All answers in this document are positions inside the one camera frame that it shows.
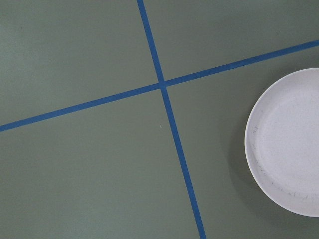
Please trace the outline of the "pink plate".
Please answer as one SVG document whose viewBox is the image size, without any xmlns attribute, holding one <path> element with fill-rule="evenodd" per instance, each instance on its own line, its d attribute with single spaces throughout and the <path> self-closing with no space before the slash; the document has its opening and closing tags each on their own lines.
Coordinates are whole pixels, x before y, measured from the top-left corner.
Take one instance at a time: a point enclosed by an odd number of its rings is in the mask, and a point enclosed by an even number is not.
<svg viewBox="0 0 319 239">
<path fill-rule="evenodd" d="M 260 189 L 293 213 L 319 215 L 319 70 L 290 73 L 257 100 L 245 155 Z"/>
</svg>

